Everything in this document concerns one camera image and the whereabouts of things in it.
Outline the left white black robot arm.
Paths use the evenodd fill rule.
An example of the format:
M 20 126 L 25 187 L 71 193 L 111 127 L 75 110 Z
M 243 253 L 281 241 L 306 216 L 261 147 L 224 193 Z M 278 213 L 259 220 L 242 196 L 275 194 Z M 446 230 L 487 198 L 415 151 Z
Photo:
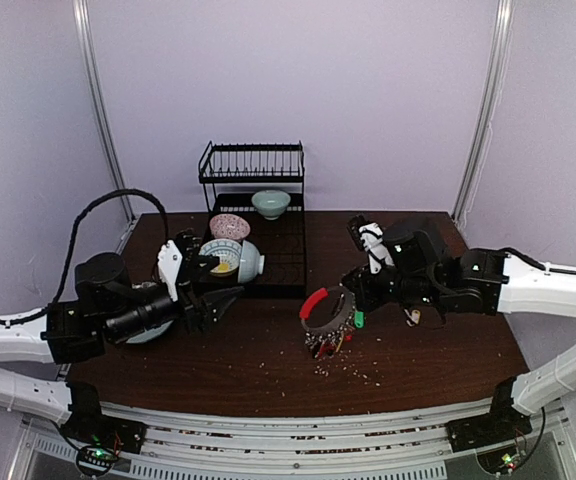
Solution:
M 153 341 L 175 323 L 201 330 L 243 292 L 231 287 L 197 297 L 182 266 L 175 253 L 164 263 L 162 281 L 134 285 L 118 254 L 93 256 L 75 268 L 76 300 L 0 319 L 0 363 L 74 364 L 103 355 L 108 345 Z M 0 406 L 74 428 L 91 444 L 112 433 L 96 388 L 85 383 L 42 382 L 0 369 Z

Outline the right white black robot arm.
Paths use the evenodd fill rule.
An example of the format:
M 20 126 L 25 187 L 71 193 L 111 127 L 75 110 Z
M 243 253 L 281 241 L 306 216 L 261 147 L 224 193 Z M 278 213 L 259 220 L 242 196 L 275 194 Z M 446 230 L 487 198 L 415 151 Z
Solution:
M 576 267 L 540 262 L 511 247 L 449 253 L 434 224 L 412 219 L 383 229 L 361 215 L 347 225 L 368 263 L 342 279 L 363 312 L 396 303 L 406 313 L 540 313 L 576 319 Z M 576 344 L 544 365 L 497 385 L 481 419 L 487 440 L 503 440 L 551 401 L 576 390 Z

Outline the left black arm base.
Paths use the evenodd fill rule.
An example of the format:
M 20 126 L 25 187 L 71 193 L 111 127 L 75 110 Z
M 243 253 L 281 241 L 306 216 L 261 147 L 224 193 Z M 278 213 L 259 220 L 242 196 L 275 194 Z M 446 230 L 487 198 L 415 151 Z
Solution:
M 108 450 L 139 454 L 147 426 L 138 421 L 102 413 L 97 389 L 82 382 L 66 382 L 70 416 L 59 430 L 67 438 Z

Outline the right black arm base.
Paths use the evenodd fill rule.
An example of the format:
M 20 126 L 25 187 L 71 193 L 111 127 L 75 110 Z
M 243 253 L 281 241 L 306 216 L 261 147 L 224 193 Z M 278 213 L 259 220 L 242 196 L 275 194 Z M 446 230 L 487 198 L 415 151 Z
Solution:
M 446 424 L 453 453 L 513 440 L 517 432 L 532 432 L 530 415 L 513 407 L 512 388 L 516 380 L 516 377 L 510 377 L 496 386 L 487 413 Z

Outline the bunch of metal keys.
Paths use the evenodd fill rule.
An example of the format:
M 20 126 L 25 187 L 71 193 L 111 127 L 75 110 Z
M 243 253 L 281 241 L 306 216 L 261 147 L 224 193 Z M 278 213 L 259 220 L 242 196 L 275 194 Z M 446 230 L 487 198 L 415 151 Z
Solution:
M 365 314 L 352 310 L 348 314 L 338 314 L 328 323 L 319 327 L 311 327 L 306 319 L 301 320 L 305 331 L 304 344 L 313 359 L 332 356 L 337 353 L 345 342 L 352 339 L 357 329 L 365 325 Z

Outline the large keyring with red grip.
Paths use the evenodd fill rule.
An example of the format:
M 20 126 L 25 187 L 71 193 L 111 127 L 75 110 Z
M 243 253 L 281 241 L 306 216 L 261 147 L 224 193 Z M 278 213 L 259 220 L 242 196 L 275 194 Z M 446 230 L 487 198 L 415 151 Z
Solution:
M 312 293 L 299 310 L 304 332 L 315 338 L 344 337 L 355 329 L 355 295 L 342 285 Z

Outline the yellow tagged keys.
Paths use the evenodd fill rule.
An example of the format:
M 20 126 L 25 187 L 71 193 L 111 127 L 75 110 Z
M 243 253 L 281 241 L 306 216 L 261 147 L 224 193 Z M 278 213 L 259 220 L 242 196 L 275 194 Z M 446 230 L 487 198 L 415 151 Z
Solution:
M 411 327 L 418 327 L 421 322 L 421 311 L 418 309 L 404 308 L 403 312 L 406 317 L 406 324 Z

